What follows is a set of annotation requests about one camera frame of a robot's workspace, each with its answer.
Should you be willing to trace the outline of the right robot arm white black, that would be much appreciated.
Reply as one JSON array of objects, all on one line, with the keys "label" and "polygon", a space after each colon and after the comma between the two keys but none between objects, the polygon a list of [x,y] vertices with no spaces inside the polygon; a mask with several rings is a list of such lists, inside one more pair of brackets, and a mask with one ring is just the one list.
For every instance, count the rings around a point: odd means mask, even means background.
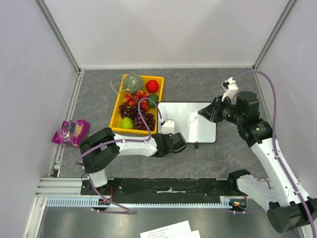
[{"label": "right robot arm white black", "polygon": [[238,93],[236,104],[230,98],[216,96],[198,114],[211,122],[226,120],[237,126],[239,136],[257,156],[273,189],[261,185],[247,170],[229,174],[228,192],[249,195],[267,213],[278,233],[312,225],[317,218],[317,200],[301,186],[288,166],[270,124],[260,118],[259,100],[255,93]]}]

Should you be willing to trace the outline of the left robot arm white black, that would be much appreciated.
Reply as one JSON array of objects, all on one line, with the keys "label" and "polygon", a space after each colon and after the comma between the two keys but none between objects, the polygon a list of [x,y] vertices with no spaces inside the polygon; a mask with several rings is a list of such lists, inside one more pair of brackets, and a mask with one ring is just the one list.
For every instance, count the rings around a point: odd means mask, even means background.
[{"label": "left robot arm white black", "polygon": [[182,152],[187,147],[183,135],[156,133],[150,137],[116,134],[106,127],[85,139],[79,146],[85,173],[92,181],[92,190],[103,195],[109,184],[106,167],[116,158],[130,155],[163,158]]}]

